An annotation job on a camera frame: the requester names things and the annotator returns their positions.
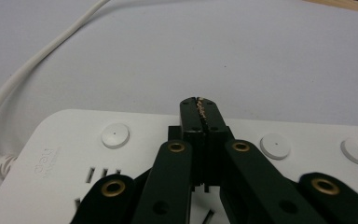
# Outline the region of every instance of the brass insert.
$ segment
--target brass insert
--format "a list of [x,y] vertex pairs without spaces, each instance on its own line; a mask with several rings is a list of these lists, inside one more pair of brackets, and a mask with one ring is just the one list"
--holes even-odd
[[[109,189],[109,187],[111,186],[115,186],[115,189],[114,190]],[[109,180],[108,182],[104,183],[101,192],[105,197],[116,197],[120,195],[125,188],[126,185],[124,184],[123,181],[115,179],[115,180]]]
[[185,150],[185,146],[180,143],[172,143],[172,144],[168,145],[168,149],[171,152],[181,152],[181,151]]
[[247,144],[244,143],[234,143],[232,147],[240,152],[249,151],[249,149],[251,149]]
[[314,178],[311,180],[311,184],[314,188],[319,190],[321,193],[325,193],[328,195],[339,194],[338,186],[333,182],[331,182],[330,180],[326,180],[322,178]]

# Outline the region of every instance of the white table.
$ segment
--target white table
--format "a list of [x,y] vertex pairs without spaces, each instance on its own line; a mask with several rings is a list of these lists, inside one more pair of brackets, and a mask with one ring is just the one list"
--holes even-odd
[[[0,0],[0,86],[94,2]],[[358,12],[299,0],[112,1],[4,104],[0,152],[20,153],[62,109],[178,114],[190,96],[231,119],[358,125]]]

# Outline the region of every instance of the power cord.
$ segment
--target power cord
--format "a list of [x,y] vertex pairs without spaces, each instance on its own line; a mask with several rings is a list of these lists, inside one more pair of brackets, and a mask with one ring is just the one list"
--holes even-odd
[[[5,99],[13,92],[13,90],[23,82],[30,75],[30,71],[33,70],[42,60],[46,58],[53,50],[55,50],[61,43],[67,38],[73,35],[98,9],[103,7],[110,0],[101,0],[92,6],[83,16],[72,24],[66,31],[57,36],[53,41],[43,47],[39,52],[30,58],[23,66],[21,66],[1,87],[0,89],[0,106]],[[13,155],[0,155],[0,177],[5,178],[10,171],[11,166],[17,156]]]

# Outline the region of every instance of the white power strip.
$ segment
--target white power strip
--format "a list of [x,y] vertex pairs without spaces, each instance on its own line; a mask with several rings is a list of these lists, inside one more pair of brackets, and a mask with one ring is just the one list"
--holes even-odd
[[[102,176],[120,171],[135,178],[149,169],[168,139],[168,126],[179,122],[177,116],[86,110],[50,116],[34,131],[0,188],[0,224],[69,223],[76,204]],[[115,149],[102,138],[111,124],[124,124],[130,135],[128,142],[121,135]],[[305,173],[325,173],[358,192],[358,127],[244,119],[226,119],[226,124],[237,139],[258,147],[263,139],[270,157],[280,160],[268,159],[284,176],[298,181]],[[270,150],[271,139],[280,151]],[[228,223],[218,188],[210,193],[196,189],[190,223],[202,223],[210,209],[210,223]]]

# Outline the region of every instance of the wooden edge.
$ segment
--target wooden edge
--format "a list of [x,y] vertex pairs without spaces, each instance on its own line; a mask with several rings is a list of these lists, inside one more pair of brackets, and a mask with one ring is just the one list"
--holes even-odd
[[358,1],[354,0],[304,0],[306,2],[319,3],[330,7],[341,7],[358,11]]

